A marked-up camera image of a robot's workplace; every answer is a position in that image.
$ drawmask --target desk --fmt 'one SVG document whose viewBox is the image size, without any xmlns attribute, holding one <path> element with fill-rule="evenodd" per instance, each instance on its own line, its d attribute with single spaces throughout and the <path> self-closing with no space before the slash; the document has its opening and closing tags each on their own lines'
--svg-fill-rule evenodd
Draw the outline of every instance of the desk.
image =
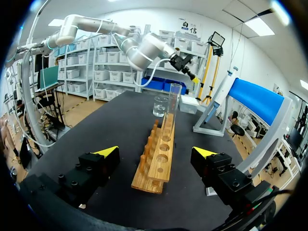
<svg viewBox="0 0 308 231">
<path fill-rule="evenodd" d="M 205 187 L 190 163 L 193 146 L 225 152 L 238 165 L 242 158 L 231 138 L 193 132 L 201 113 L 179 110 L 176 115 L 170 182 L 161 195 L 131 188 L 140 155 L 157 117 L 152 114 L 154 96 L 126 91 L 68 131 L 33 166 L 29 175 L 46 173 L 57 181 L 59 173 L 74 168 L 78 156 L 119 146 L 121 163 L 107 185 L 98 188 L 83 210 L 104 221 L 138 228 L 212 230 L 224 223 L 231 212 L 218 196 L 206 196 Z M 213 116 L 207 128 L 218 128 Z"/>
<path fill-rule="evenodd" d="M 46 92 L 51 92 L 51 94 L 53 94 L 53 91 L 55 90 L 55 99 L 57 99 L 57 107 L 56 107 L 56 105 L 55 105 L 55 103 L 53 102 L 53 106 L 54 106 L 54 108 L 55 108 L 55 112 L 56 112 L 56 116 L 57 116 L 57 118 L 59 118 L 60 117 L 60 119 L 61 119 L 61 122 L 64 124 L 64 121 L 63 121 L 63 118 L 62 118 L 62 113 L 61 113 L 61 105 L 60 105 L 60 103 L 59 103 L 59 99 L 58 99 L 58 94 L 57 94 L 57 87 L 60 87 L 60 86 L 62 86 L 64 83 L 57 83 L 57 84 L 55 84 L 55 85 L 53 85 L 53 86 L 51 86 L 51 87 L 48 87 L 48 88 L 46 88 Z M 43 95 L 45 95 L 46 94 L 46 92 L 45 92 L 45 90 L 42 90 L 42 91 L 38 91 L 38 92 L 35 92 L 34 93 L 34 96 L 35 97 L 42 97 Z"/>
</svg>

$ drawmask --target computer monitor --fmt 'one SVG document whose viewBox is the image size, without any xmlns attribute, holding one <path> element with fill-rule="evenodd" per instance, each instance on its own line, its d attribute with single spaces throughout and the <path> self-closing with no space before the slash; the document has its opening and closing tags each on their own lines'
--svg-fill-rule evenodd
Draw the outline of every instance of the computer monitor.
<svg viewBox="0 0 308 231">
<path fill-rule="evenodd" d="M 287 140 L 288 140 L 288 143 L 293 148 L 294 152 L 296 152 L 297 149 L 299 148 L 300 143 L 303 140 L 303 137 L 299 133 L 299 131 L 296 130 L 296 128 L 292 128 L 289 138 Z"/>
</svg>

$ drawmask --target glass beaker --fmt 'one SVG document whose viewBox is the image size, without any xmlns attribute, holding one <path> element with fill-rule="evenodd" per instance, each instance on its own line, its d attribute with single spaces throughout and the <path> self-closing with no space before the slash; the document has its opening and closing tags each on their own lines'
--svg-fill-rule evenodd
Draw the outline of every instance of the glass beaker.
<svg viewBox="0 0 308 231">
<path fill-rule="evenodd" d="M 170 135 L 173 130 L 173 126 L 175 123 L 175 116 L 180 102 L 181 91 L 182 91 L 182 85 L 177 83 L 171 83 L 168 108 L 163 127 L 163 136 L 162 136 L 163 141 L 170 141 Z"/>
<path fill-rule="evenodd" d="M 155 96 L 153 115 L 156 117 L 163 117 L 166 112 L 168 98 L 162 96 Z"/>
</svg>

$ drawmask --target tube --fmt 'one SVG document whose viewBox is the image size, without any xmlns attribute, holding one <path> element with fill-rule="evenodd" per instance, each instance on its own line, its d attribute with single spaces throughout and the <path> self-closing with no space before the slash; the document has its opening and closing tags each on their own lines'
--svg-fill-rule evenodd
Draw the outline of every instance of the tube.
<svg viewBox="0 0 308 231">
<path fill-rule="evenodd" d="M 171 83 L 168 108 L 162 130 L 163 131 L 162 140 L 166 142 L 170 141 L 171 139 L 170 137 L 175 123 L 175 116 L 180 102 L 181 91 L 182 91 L 182 85 L 177 83 Z"/>
</svg>

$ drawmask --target chair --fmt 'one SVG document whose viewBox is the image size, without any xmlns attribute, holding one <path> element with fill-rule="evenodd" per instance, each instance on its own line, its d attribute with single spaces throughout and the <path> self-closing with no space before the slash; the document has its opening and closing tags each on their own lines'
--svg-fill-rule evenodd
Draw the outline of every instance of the chair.
<svg viewBox="0 0 308 231">
<path fill-rule="evenodd" d="M 244 129 L 242 129 L 240 126 L 238 126 L 236 124 L 232 124 L 230 128 L 234 132 L 234 135 L 232 136 L 232 138 L 234 138 L 235 135 L 238 135 L 238 136 L 244 136 L 245 135 Z"/>
</svg>

